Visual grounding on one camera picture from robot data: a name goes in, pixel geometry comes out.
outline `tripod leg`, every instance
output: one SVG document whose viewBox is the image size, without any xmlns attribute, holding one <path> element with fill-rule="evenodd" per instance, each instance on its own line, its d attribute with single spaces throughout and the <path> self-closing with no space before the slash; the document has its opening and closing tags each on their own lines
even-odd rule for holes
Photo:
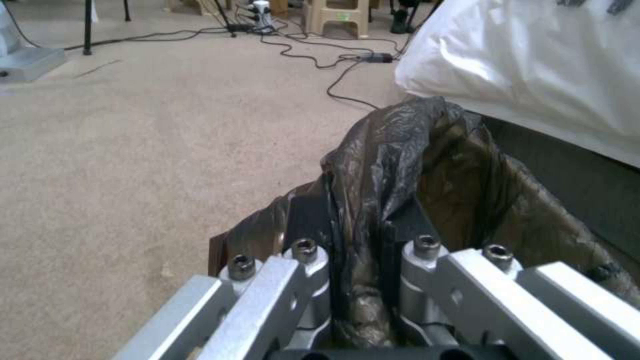
<svg viewBox="0 0 640 360">
<path fill-rule="evenodd" d="M 91 55 L 91 5 L 93 0 L 84 0 L 84 50 L 83 54 Z"/>
<path fill-rule="evenodd" d="M 129 16 L 129 0 L 124 0 L 124 21 L 131 21 L 131 16 Z"/>
</svg>

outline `carpeted floor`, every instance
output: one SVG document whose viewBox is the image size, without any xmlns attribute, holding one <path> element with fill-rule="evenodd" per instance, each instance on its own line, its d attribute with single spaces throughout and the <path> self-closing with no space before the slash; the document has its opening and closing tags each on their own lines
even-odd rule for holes
<svg viewBox="0 0 640 360">
<path fill-rule="evenodd" d="M 130 3 L 125 23 L 121 1 L 98 1 L 94 40 L 217 26 L 166 13 L 163 0 Z M 9 3 L 49 47 L 81 43 L 83 4 Z M 372 37 L 404 43 L 388 32 L 388 9 L 373 15 Z M 348 63 L 316 70 L 279 51 L 255 35 L 129 42 L 68 52 L 38 81 L 0 87 L 0 357 L 111 357 L 206 274 L 210 235 L 319 175 L 321 157 L 369 109 L 325 94 Z M 344 51 L 294 53 L 329 63 Z M 394 67 L 362 65 L 335 91 L 395 103 Z"/>
</svg>

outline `cylindrical metal joint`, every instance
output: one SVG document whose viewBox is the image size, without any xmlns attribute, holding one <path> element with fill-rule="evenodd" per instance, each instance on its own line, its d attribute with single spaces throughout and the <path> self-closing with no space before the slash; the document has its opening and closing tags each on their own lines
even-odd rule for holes
<svg viewBox="0 0 640 360">
<path fill-rule="evenodd" d="M 413 239 L 413 253 L 421 259 L 434 260 L 440 252 L 440 240 L 423 234 Z"/>
<path fill-rule="evenodd" d="M 502 245 L 489 244 L 482 249 L 482 255 L 502 271 L 508 271 L 513 262 L 513 253 Z"/>
<path fill-rule="evenodd" d="M 293 258 L 303 264 L 313 263 L 317 258 L 316 241 L 310 238 L 302 238 L 293 242 L 291 252 Z"/>
<path fill-rule="evenodd" d="M 331 317 L 329 294 L 329 255 L 310 238 L 300 238 L 284 252 L 284 258 L 297 259 L 305 267 L 307 286 L 313 295 L 298 329 L 317 329 Z"/>
<path fill-rule="evenodd" d="M 236 255 L 229 265 L 229 278 L 235 281 L 247 280 L 255 275 L 255 260 L 253 256 Z"/>
</svg>

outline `black cable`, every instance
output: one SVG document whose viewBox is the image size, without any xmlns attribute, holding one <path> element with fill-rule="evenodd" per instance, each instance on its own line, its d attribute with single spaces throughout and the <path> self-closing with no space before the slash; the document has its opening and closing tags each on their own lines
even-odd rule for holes
<svg viewBox="0 0 640 360">
<path fill-rule="evenodd" d="M 138 36 L 134 36 L 134 37 L 103 40 L 103 41 L 94 42 L 94 43 L 91 44 L 91 46 L 99 46 L 99 45 L 106 45 L 106 44 L 116 44 L 116 43 L 119 43 L 119 42 L 173 42 L 173 41 L 183 41 L 183 40 L 189 40 L 189 39 L 195 38 L 196 36 L 198 36 L 200 34 L 222 34 L 222 33 L 226 33 L 226 32 L 227 32 L 226 28 L 203 28 L 203 29 L 199 29 L 199 30 L 183 29 L 183 30 L 178 30 L 178 31 L 172 31 L 170 33 L 151 33 L 151 34 L 147 34 L 147 35 L 138 35 Z M 186 37 L 181 37 L 181 38 L 149 39 L 149 38 L 152 38 L 152 37 L 160 37 L 160 36 L 165 37 L 165 36 L 171 36 L 171 35 L 178 35 L 178 34 L 181 34 L 181 33 L 189 33 L 190 35 L 188 35 Z M 80 49 L 82 47 L 84 47 L 84 45 L 74 45 L 74 46 L 66 47 L 65 50 L 66 51 L 75 50 L 75 49 Z"/>
<path fill-rule="evenodd" d="M 338 85 L 338 83 L 340 83 L 340 80 L 342 80 L 342 78 L 344 78 L 344 76 L 351 70 L 353 70 L 354 67 L 356 67 L 358 64 L 362 63 L 363 60 L 358 60 L 356 62 L 354 62 L 351 66 L 349 66 L 348 68 L 344 69 L 344 71 L 342 72 L 342 74 L 340 74 L 340 76 L 331 84 L 329 85 L 329 87 L 326 89 L 326 94 L 329 95 L 330 97 L 333 97 L 334 99 L 342 99 L 342 100 L 348 100 L 348 101 L 353 101 L 353 102 L 359 102 L 360 104 L 364 104 L 367 106 L 372 107 L 374 110 L 379 110 L 380 108 L 371 104 L 370 102 L 366 102 L 364 100 L 360 100 L 360 99 L 355 99 L 353 97 L 348 97 L 348 96 L 341 96 L 341 95 L 335 95 L 331 93 L 331 89 L 335 86 Z"/>
<path fill-rule="evenodd" d="M 291 34 L 285 34 L 280 32 L 280 29 L 284 29 L 287 26 L 286 22 L 282 22 L 278 19 L 276 19 L 276 21 L 284 24 L 283 26 L 281 26 L 278 29 L 273 29 L 273 31 L 270 33 L 270 35 L 280 35 L 281 37 L 293 40 L 295 42 L 300 42 L 302 44 L 310 44 L 310 45 L 320 45 L 320 46 L 328 46 L 328 47 L 335 47 L 338 49 L 344 49 L 344 50 L 350 50 L 350 51 L 367 51 L 369 52 L 368 55 L 373 55 L 375 53 L 375 51 L 373 51 L 372 49 L 366 48 L 366 47 L 347 47 L 347 46 L 342 46 L 342 45 L 337 45 L 337 44 L 329 44 L 329 43 L 324 43 L 324 42 L 309 42 L 309 41 L 305 41 L 305 39 L 308 38 L 308 35 L 306 33 L 302 33 L 302 35 L 304 35 L 305 37 L 300 39 L 300 38 L 296 38 L 295 36 L 291 36 Z M 367 54 L 340 54 L 338 55 L 338 59 L 335 60 L 335 62 L 328 64 L 328 65 L 320 65 L 318 63 L 318 60 L 316 57 L 311 56 L 311 55 L 296 55 L 296 54 L 289 54 L 288 52 L 291 51 L 293 49 L 293 46 L 291 44 L 287 44 L 284 42 L 268 42 L 265 41 L 264 39 L 264 35 L 263 33 L 260 34 L 260 42 L 262 42 L 263 44 L 269 44 L 269 45 L 278 45 L 278 46 L 284 46 L 286 47 L 286 49 L 284 49 L 283 51 L 280 51 L 280 55 L 282 56 L 286 56 L 289 58 L 304 58 L 304 59 L 309 59 L 312 60 L 314 62 L 314 66 L 317 69 L 330 69 L 330 68 L 334 68 L 336 67 L 339 63 L 344 62 L 344 61 L 354 61 L 354 64 L 352 64 L 351 66 L 347 67 L 342 74 L 340 74 L 340 76 L 331 84 L 329 85 L 329 87 L 326 89 L 326 94 L 329 95 L 329 97 L 332 97 L 334 99 L 341 99 L 341 100 L 347 100 L 347 101 L 353 101 L 353 102 L 358 102 L 360 104 L 364 104 L 367 106 L 372 107 L 375 110 L 378 110 L 379 107 L 364 101 L 364 100 L 360 100 L 360 99 L 355 99 L 353 97 L 348 97 L 348 96 L 342 96 L 342 95 L 336 95 L 331 93 L 331 90 L 338 85 L 338 83 L 340 83 L 340 81 L 342 79 L 344 79 L 344 76 L 351 70 L 353 70 L 354 67 L 356 67 L 358 64 L 362 63 L 364 60 L 364 56 L 367 56 Z"/>
<path fill-rule="evenodd" d="M 327 40 L 336 40 L 336 41 L 382 41 L 382 42 L 388 42 L 388 43 L 393 44 L 394 45 L 394 50 L 397 53 L 400 53 L 402 51 L 402 49 L 398 48 L 399 44 L 397 43 L 397 41 L 395 41 L 393 39 L 387 39 L 387 38 L 335 38 L 335 37 L 328 37 L 328 36 L 325 36 L 325 35 L 322 35 L 322 34 L 319 34 L 319 33 L 313 33 L 313 32 L 307 33 L 305 31 L 305 29 L 302 27 L 301 24 L 298 24 L 297 22 L 292 21 L 292 20 L 289 20 L 289 22 L 293 23 L 295 26 L 300 28 L 300 32 L 299 33 L 288 34 L 291 37 L 295 37 L 295 36 L 298 36 L 298 35 L 303 35 L 304 37 L 302 39 L 306 40 L 306 39 L 309 38 L 309 35 L 314 35 L 314 36 L 319 37 L 319 38 L 325 38 Z"/>
<path fill-rule="evenodd" d="M 13 25 L 15 25 L 15 28 L 18 29 L 18 33 L 20 33 L 20 36 L 22 36 L 22 38 L 24 39 L 24 41 L 28 42 L 29 44 L 31 44 L 33 47 L 42 47 L 36 43 L 34 43 L 33 41 L 31 41 L 27 35 L 25 35 L 22 32 L 22 29 L 20 29 L 20 25 L 18 25 L 18 22 L 15 20 L 15 17 L 13 16 L 13 13 L 11 12 L 11 9 L 9 9 L 9 6 L 7 6 L 6 1 L 2 0 L 2 3 L 4 4 L 4 7 L 6 8 L 6 12 L 9 13 L 9 17 L 11 17 L 11 21 L 13 21 Z"/>
</svg>

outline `hex socket bolt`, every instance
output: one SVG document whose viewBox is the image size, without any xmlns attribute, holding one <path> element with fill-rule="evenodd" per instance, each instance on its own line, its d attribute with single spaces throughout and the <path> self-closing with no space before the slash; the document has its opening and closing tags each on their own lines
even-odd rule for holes
<svg viewBox="0 0 640 360">
<path fill-rule="evenodd" d="M 297 239 L 291 245 L 293 258 L 303 264 L 313 263 L 317 258 L 318 247 L 310 238 Z"/>
<path fill-rule="evenodd" d="M 253 256 L 236 255 L 228 264 L 229 278 L 235 281 L 247 280 L 255 275 L 255 260 Z"/>
<path fill-rule="evenodd" d="M 509 270 L 513 253 L 502 245 L 489 244 L 482 249 L 482 255 L 502 271 Z"/>
<path fill-rule="evenodd" d="M 418 258 L 435 260 L 440 252 L 440 240 L 424 234 L 413 239 L 413 252 Z"/>
</svg>

